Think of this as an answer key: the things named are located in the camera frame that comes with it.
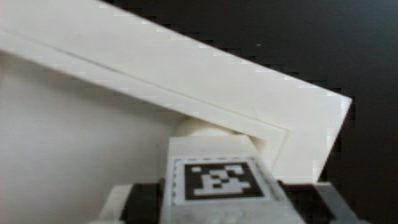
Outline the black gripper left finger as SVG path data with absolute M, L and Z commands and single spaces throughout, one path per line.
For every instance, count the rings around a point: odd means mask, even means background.
M 160 224 L 164 182 L 116 185 L 87 224 Z

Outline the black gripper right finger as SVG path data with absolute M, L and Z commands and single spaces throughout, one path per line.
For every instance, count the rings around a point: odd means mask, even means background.
M 279 182 L 306 224 L 372 224 L 359 218 L 331 182 Z

